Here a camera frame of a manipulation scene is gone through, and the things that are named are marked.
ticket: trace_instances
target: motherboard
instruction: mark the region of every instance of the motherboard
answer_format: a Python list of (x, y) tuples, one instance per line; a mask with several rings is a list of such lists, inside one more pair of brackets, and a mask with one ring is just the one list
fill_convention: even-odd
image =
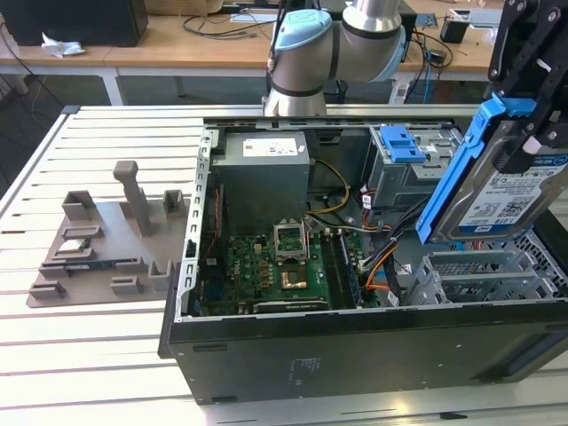
[[(300, 252), (299, 258), (282, 257)], [(225, 276), (204, 282), (202, 314), (356, 307), (363, 302), (354, 265), (362, 257), (356, 233), (231, 235)]]

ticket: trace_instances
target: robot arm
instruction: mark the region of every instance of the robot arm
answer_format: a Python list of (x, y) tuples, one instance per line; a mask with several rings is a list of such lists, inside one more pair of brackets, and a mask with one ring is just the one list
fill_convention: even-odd
[(269, 116), (325, 115), (327, 79), (380, 81), (398, 68), (405, 43), (398, 0), (355, 0), (342, 22), (327, 12), (287, 13), (276, 39)]

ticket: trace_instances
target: red wire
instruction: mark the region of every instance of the red wire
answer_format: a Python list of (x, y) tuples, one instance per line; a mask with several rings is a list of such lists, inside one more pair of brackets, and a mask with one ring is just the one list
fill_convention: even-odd
[(215, 237), (213, 237), (213, 241), (211, 242), (211, 244), (209, 244), (209, 248), (207, 249), (207, 253), (205, 253), (205, 259), (207, 259), (209, 257), (209, 253), (211, 251), (211, 249), (213, 249), (213, 246), (215, 245), (215, 243), (217, 242), (217, 238), (219, 237), (219, 198), (220, 198), (220, 194), (219, 194), (219, 188), (217, 188), (215, 190), (215, 194), (217, 195), (217, 198), (215, 200)]

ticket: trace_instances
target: black computer tower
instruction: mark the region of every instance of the black computer tower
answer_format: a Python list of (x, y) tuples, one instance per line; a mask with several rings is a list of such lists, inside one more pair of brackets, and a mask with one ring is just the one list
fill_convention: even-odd
[(20, 46), (42, 33), (62, 42), (136, 46), (146, 31), (144, 0), (0, 0), (0, 12)]

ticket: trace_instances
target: hard drive label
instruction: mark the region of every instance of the hard drive label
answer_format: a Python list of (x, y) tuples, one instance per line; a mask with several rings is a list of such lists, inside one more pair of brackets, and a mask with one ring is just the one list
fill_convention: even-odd
[(539, 155), (525, 173), (495, 171), (460, 222), (466, 233), (487, 233), (515, 224), (539, 197), (540, 185), (560, 173), (568, 155)]

